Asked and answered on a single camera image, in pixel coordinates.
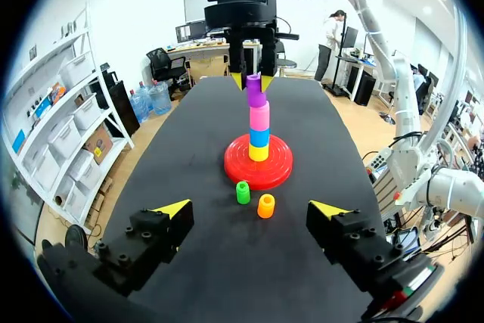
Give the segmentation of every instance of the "water bottle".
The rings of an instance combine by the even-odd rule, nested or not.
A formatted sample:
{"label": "water bottle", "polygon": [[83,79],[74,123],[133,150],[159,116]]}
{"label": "water bottle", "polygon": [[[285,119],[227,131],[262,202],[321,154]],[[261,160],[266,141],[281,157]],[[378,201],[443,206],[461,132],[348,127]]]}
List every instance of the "water bottle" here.
{"label": "water bottle", "polygon": [[136,119],[138,119],[138,122],[141,124],[148,118],[148,108],[140,95],[136,95],[133,90],[131,90],[129,93],[131,94],[129,102],[131,102]]}
{"label": "water bottle", "polygon": [[148,113],[153,110],[153,103],[151,102],[150,95],[148,94],[148,87],[143,84],[143,81],[139,82],[139,94],[143,97],[144,102],[148,106]]}
{"label": "water bottle", "polygon": [[151,88],[150,97],[153,102],[153,109],[156,115],[163,115],[172,108],[172,102],[169,99],[168,85],[166,82],[153,81],[153,87]]}

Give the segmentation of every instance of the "purple ring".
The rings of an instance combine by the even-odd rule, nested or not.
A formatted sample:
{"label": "purple ring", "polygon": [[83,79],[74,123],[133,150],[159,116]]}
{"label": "purple ring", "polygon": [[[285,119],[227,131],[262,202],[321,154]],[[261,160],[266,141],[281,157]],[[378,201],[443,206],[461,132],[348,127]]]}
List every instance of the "purple ring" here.
{"label": "purple ring", "polygon": [[260,76],[258,74],[249,75],[246,78],[247,102],[250,107],[262,107],[267,98],[265,92],[261,91]]}

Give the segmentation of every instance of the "woman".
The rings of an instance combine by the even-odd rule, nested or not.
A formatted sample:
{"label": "woman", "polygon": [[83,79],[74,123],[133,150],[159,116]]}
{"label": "woman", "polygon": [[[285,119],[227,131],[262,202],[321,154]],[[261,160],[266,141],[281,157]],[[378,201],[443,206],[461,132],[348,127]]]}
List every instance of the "woman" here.
{"label": "woman", "polygon": [[336,11],[324,22],[323,33],[326,37],[323,45],[319,45],[318,69],[316,70],[315,80],[321,81],[330,63],[331,51],[336,51],[336,46],[341,46],[341,34],[337,34],[338,23],[345,19],[344,11]]}

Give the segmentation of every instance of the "blue ring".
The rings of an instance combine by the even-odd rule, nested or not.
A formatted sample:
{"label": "blue ring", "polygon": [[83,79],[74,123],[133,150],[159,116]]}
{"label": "blue ring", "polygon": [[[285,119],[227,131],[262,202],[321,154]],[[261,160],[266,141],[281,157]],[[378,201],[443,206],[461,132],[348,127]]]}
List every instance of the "blue ring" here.
{"label": "blue ring", "polygon": [[266,129],[263,132],[250,129],[249,138],[250,143],[257,148],[263,148],[269,144],[269,136],[271,134],[270,129]]}

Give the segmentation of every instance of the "white storage box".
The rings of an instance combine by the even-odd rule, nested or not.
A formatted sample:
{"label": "white storage box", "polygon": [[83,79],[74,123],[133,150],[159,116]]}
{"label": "white storage box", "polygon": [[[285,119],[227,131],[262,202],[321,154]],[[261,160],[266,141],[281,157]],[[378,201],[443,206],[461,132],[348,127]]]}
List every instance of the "white storage box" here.
{"label": "white storage box", "polygon": [[94,70],[95,65],[91,51],[87,51],[64,64],[59,70],[59,75],[64,86],[66,86],[67,90],[70,90],[92,74]]}
{"label": "white storage box", "polygon": [[79,151],[67,172],[88,190],[94,189],[101,178],[101,170],[94,160],[94,154],[85,149]]}
{"label": "white storage box", "polygon": [[79,221],[87,202],[87,197],[77,188],[72,178],[66,177],[55,194],[55,201],[74,219]]}
{"label": "white storage box", "polygon": [[54,184],[59,166],[55,161],[48,146],[40,148],[33,156],[32,177],[46,190],[50,191]]}
{"label": "white storage box", "polygon": [[89,126],[101,115],[101,109],[96,101],[96,94],[90,94],[82,105],[73,112],[73,115],[77,129],[89,129]]}
{"label": "white storage box", "polygon": [[79,146],[81,135],[74,123],[74,116],[62,119],[51,130],[48,143],[64,158],[68,159]]}

